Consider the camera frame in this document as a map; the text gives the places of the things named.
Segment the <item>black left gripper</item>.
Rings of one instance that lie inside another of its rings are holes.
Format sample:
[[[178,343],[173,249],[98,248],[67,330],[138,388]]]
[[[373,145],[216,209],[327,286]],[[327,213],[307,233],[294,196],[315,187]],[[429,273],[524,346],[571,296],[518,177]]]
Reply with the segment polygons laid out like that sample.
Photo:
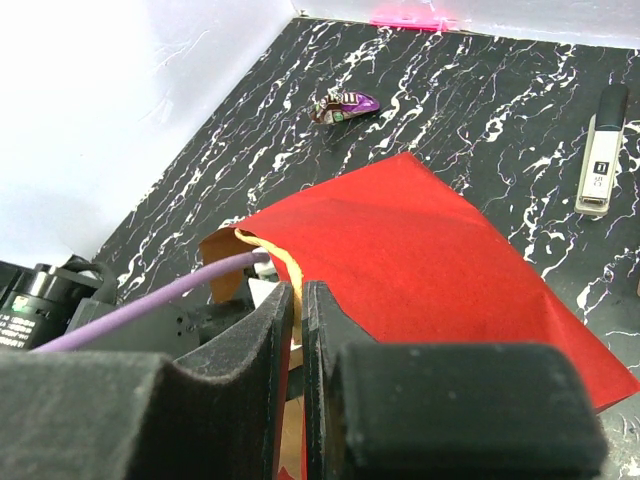
[[[185,311],[174,300],[227,273],[242,273],[262,254],[237,254],[204,266],[129,304],[101,262],[61,267],[1,266],[1,347],[4,350],[188,353],[203,340],[214,309]]]

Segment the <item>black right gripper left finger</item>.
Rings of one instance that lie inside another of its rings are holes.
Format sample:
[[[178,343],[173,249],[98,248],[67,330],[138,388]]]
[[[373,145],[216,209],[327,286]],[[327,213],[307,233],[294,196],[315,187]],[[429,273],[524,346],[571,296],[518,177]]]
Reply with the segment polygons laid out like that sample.
[[[1,356],[5,479],[273,479],[293,290],[218,337],[151,353]]]

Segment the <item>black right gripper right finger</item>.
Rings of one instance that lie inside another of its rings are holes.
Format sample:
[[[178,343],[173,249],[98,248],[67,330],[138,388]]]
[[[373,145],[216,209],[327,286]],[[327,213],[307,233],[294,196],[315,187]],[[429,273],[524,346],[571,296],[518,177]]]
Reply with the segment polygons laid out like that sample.
[[[381,343],[303,290],[310,479],[593,479],[608,444],[577,370],[536,343]]]

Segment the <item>red brown paper bag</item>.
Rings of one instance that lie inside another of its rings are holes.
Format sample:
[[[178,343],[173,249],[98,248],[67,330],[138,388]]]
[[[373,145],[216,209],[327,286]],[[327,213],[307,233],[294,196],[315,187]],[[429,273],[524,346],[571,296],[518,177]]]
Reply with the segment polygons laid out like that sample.
[[[321,183],[201,242],[206,263],[266,248],[287,280],[322,280],[383,342],[552,345],[597,410],[634,375],[470,203],[403,153]]]

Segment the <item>purple M&M's packet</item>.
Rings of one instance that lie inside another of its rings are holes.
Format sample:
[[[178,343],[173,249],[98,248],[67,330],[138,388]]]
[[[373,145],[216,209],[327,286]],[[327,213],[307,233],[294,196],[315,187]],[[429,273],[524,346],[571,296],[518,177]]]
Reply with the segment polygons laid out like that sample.
[[[361,92],[327,93],[310,110],[310,118],[321,125],[332,125],[376,112],[380,102]]]

